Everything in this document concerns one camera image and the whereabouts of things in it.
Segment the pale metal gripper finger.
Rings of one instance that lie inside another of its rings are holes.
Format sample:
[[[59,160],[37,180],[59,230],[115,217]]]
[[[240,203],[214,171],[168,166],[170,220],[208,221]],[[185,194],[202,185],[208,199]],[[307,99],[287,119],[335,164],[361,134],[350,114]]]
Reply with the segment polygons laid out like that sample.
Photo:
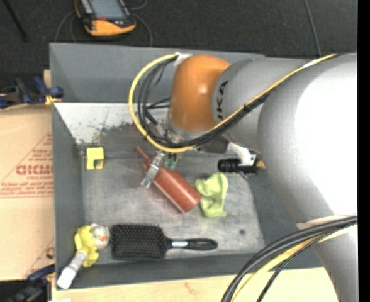
[[[145,159],[146,163],[149,165],[146,168],[145,176],[141,182],[141,185],[149,188],[162,167],[162,164],[164,163],[165,153],[157,152],[153,157],[146,157]]]

